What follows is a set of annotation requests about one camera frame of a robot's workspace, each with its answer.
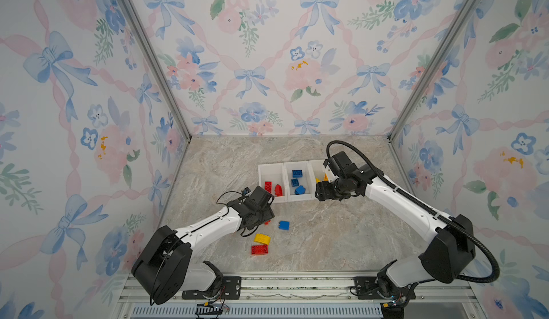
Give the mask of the long red lego brick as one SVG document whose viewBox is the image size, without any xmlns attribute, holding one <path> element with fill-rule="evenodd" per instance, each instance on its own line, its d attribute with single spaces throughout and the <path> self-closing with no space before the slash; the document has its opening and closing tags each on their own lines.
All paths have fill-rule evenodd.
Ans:
<svg viewBox="0 0 549 319">
<path fill-rule="evenodd" d="M 271 193 L 272 192 L 272 183 L 270 181 L 266 181 L 264 183 L 264 189 L 268 192 L 268 193 Z"/>
</svg>

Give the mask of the yellow lego brick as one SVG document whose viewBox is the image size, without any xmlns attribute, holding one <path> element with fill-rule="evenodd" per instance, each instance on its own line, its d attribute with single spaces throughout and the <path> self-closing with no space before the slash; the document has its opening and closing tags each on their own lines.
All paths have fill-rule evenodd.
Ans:
<svg viewBox="0 0 549 319">
<path fill-rule="evenodd" d="M 258 233 L 254 237 L 254 242 L 261 245 L 268 246 L 270 244 L 270 241 L 271 241 L 271 237 L 264 234 Z"/>
</svg>

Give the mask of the red lego brick front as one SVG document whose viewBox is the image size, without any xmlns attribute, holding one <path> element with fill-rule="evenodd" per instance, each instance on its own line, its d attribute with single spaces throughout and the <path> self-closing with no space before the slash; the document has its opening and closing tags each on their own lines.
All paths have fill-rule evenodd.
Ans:
<svg viewBox="0 0 549 319">
<path fill-rule="evenodd" d="M 269 246 L 267 245 L 252 246 L 250 253 L 252 256 L 265 256 L 269 253 L 268 248 Z"/>
</svg>

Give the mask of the white three-compartment bin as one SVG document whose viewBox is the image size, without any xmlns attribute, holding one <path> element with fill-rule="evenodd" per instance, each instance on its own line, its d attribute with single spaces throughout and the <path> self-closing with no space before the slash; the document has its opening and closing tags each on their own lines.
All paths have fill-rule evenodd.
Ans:
<svg viewBox="0 0 549 319">
<path fill-rule="evenodd" d="M 316 185 L 335 176 L 324 160 L 258 165 L 259 186 L 274 196 L 274 203 L 314 200 Z"/>
</svg>

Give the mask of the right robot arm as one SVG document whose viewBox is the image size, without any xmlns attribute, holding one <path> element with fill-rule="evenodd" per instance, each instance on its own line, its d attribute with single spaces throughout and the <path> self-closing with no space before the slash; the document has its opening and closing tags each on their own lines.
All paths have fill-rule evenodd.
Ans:
<svg viewBox="0 0 549 319">
<path fill-rule="evenodd" d="M 394 298 L 408 286 L 434 280 L 450 284 L 476 256 L 467 237 L 473 231 L 467 218 L 452 218 L 430 206 L 419 206 L 415 197 L 381 170 L 357 167 L 344 152 L 324 160 L 323 166 L 327 178 L 316 185 L 318 200 L 366 197 L 404 220 L 426 243 L 423 252 L 391 261 L 378 272 L 373 290 L 381 297 Z"/>
</svg>

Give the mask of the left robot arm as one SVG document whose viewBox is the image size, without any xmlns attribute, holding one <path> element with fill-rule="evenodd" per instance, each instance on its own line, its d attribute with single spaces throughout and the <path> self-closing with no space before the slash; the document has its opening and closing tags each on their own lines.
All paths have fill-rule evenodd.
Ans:
<svg viewBox="0 0 549 319">
<path fill-rule="evenodd" d="M 131 273 L 150 297 L 150 305 L 161 305 L 178 292 L 204 299 L 218 299 L 224 293 L 223 273 L 209 261 L 192 263 L 193 255 L 220 238 L 257 228 L 275 217 L 275 197 L 257 186 L 240 193 L 214 215 L 176 230 L 157 229 L 132 266 Z"/>
</svg>

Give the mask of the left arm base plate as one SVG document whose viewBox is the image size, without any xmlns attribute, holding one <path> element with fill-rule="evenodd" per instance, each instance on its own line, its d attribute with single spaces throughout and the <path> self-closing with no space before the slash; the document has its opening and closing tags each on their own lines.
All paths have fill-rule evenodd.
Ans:
<svg viewBox="0 0 549 319">
<path fill-rule="evenodd" d="M 242 290 L 242 278 L 240 276 L 223 276 L 214 281 L 206 291 L 184 290 L 183 300 L 239 300 Z"/>
</svg>

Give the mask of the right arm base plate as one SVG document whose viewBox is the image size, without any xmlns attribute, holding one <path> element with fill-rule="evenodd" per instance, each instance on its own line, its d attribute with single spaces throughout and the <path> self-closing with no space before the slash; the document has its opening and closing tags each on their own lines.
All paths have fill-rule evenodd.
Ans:
<svg viewBox="0 0 549 319">
<path fill-rule="evenodd" d="M 412 286 L 397 288 L 388 282 L 378 280 L 376 276 L 358 276 L 353 278 L 350 293 L 359 300 L 387 300 L 404 302 L 416 299 Z"/>
</svg>

